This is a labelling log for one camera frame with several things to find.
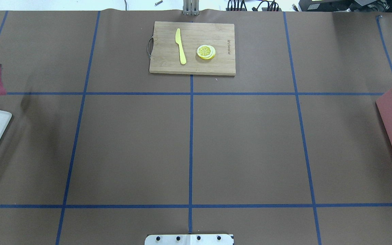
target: cutting board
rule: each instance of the cutting board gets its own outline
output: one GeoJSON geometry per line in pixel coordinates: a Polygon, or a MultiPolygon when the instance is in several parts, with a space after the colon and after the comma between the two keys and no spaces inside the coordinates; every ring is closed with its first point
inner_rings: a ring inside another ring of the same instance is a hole
{"type": "Polygon", "coordinates": [[[235,76],[234,24],[156,21],[153,39],[151,73],[235,76]],[[178,28],[187,59],[185,65],[179,62],[175,42],[178,28]],[[196,54],[201,45],[213,46],[216,56],[211,60],[201,59],[196,54]]]}

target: metal handle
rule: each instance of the metal handle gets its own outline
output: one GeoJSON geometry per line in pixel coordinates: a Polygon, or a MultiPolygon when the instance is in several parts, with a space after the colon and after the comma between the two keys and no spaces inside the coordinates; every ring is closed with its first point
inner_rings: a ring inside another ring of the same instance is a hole
{"type": "Polygon", "coordinates": [[[146,52],[148,52],[149,59],[151,59],[151,54],[152,54],[152,50],[151,53],[149,53],[149,43],[151,43],[151,40],[152,40],[152,50],[154,50],[154,35],[152,35],[152,37],[149,39],[148,47],[146,48],[146,52]]]}

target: knife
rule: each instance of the knife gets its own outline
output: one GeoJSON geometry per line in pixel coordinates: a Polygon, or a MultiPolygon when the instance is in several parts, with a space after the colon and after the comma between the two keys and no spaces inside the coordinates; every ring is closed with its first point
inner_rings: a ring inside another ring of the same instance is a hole
{"type": "Polygon", "coordinates": [[[182,65],[185,65],[187,63],[187,59],[185,58],[184,49],[182,48],[181,29],[179,28],[176,29],[175,42],[179,46],[179,62],[181,62],[182,65]]]}

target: wooden handle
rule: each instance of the wooden handle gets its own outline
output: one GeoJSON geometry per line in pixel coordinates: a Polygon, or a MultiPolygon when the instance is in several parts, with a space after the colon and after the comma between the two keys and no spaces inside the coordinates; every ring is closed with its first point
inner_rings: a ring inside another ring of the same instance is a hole
{"type": "Polygon", "coordinates": [[[179,46],[179,62],[181,62],[182,65],[185,65],[187,63],[187,59],[185,58],[184,49],[182,48],[182,44],[178,44],[178,46],[179,46]]]}

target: lemon slice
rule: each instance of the lemon slice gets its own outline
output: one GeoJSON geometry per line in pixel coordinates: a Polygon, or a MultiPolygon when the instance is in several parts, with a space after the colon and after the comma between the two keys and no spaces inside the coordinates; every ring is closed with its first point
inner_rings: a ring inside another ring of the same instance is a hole
{"type": "Polygon", "coordinates": [[[197,48],[197,55],[204,60],[210,60],[216,55],[216,49],[211,45],[201,45],[197,48]]]}

